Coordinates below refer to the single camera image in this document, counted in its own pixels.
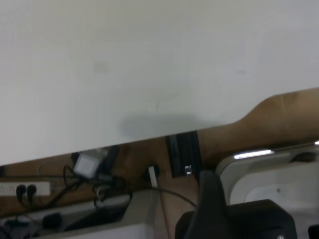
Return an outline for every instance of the white tabletop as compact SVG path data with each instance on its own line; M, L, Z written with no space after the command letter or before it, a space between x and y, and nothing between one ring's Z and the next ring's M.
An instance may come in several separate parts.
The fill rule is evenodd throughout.
M0 0L0 164L232 123L319 86L319 1Z

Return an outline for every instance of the wooden desk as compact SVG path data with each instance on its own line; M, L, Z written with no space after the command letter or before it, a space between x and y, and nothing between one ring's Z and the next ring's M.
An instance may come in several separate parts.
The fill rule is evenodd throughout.
M212 168L224 157L251 148L278 144L302 143L319 139L319 89L275 96L258 105L242 120L198 132L202 159L205 166ZM61 175L65 164L70 164L70 155L34 160L7 167L8 175L35 175L38 165L51 160L52 164L42 167L41 173ZM121 145L120 154L113 172L122 176L133 190L149 186L141 175L150 165L156 163L161 171L159 185L177 191L194 202L197 198L197 184L193 177L171 178L170 165L163 137ZM94 198L91 187L80 188L67 194L58 205L72 204ZM162 194L167 228L171 238L180 216L193 208L172 195ZM42 198L42 203L49 198ZM23 212L24 208L15 198L0 198L0 215Z

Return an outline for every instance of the white device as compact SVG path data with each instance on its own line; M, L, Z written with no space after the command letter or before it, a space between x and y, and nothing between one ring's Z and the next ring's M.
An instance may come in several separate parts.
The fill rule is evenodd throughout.
M317 7L0 0L0 165L228 124L318 87Z
M312 162L292 162L305 153L314 156ZM237 154L224 159L216 173L226 203L271 199L293 216L298 238L308 239L308 228L319 224L318 154L319 147L315 145L271 150L265 155L245 158Z

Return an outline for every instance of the power strip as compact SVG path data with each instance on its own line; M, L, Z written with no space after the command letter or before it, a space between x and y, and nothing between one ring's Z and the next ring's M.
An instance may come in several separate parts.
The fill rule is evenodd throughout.
M35 196L50 196L51 184L50 182L1 182L0 183L0 197L16 196L16 188L19 185L36 186Z

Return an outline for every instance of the power adapter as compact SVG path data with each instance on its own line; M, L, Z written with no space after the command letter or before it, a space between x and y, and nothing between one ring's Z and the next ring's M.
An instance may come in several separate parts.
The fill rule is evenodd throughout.
M99 167L100 161L86 153L80 153L73 171L86 178L93 178Z

